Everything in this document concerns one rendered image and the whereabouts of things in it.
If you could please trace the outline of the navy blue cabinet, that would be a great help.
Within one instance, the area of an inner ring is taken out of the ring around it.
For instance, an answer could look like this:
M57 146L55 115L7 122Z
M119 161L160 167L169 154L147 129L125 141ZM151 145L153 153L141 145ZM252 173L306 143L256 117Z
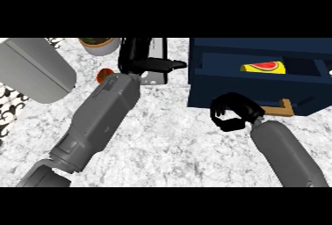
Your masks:
M191 38L212 52L287 56L332 61L332 38Z

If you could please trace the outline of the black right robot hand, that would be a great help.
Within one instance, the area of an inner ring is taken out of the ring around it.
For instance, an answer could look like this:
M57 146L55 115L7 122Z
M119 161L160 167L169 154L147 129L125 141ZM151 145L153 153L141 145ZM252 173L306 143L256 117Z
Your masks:
M240 118L221 119L221 115L226 114L226 109L231 109L240 115ZM246 123L255 123L263 115L265 110L260 105L237 92L224 94L212 101L210 118L224 132L243 130Z

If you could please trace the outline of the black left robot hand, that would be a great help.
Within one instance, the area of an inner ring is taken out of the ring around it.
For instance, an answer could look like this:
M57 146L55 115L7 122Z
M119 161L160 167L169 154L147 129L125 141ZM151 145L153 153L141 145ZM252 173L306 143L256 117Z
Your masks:
M175 69L185 69L184 61L150 56L151 38L123 38L119 69L123 74L142 75L147 71L169 73Z

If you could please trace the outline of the red tomato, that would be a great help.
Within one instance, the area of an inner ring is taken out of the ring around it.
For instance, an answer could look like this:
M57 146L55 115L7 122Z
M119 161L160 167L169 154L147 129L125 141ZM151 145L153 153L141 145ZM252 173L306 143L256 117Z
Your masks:
M113 69L108 69L108 68L103 69L103 70L100 71L100 73L98 73L98 76L97 76L98 82L103 83L104 80L107 79L107 77L108 77L110 75L113 75L113 74L114 74Z

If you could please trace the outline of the silver metal cup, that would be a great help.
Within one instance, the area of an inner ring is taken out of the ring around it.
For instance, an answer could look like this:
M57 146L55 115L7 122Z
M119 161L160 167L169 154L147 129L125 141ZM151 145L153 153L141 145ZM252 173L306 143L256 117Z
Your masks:
M153 38L150 56L162 59L167 58L167 38ZM167 84L167 73L147 71L142 74L142 85L162 84Z

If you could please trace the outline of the navy blue drawer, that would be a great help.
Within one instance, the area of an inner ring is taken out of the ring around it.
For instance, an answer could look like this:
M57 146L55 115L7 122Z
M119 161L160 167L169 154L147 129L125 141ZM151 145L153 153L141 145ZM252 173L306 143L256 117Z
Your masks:
M284 75L241 71L252 62L281 61ZM188 106L209 108L212 99L238 92L262 106L278 106L288 98L296 115L308 116L332 106L332 77L324 60L222 53L190 56Z

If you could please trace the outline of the grey plant pot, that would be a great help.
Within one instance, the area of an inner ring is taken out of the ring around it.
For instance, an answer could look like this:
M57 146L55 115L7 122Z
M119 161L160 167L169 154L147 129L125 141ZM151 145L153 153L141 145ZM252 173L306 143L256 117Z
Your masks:
M104 43L98 45L88 44L83 40L80 41L86 51L95 56L105 56L111 54L122 45L120 38L110 38Z

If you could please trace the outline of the yellow watermelon slice box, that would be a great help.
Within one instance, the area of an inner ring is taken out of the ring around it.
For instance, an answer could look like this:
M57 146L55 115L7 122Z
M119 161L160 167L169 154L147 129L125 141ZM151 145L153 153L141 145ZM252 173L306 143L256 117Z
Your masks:
M252 73L285 74L285 65L283 62L257 62L241 65L241 71Z

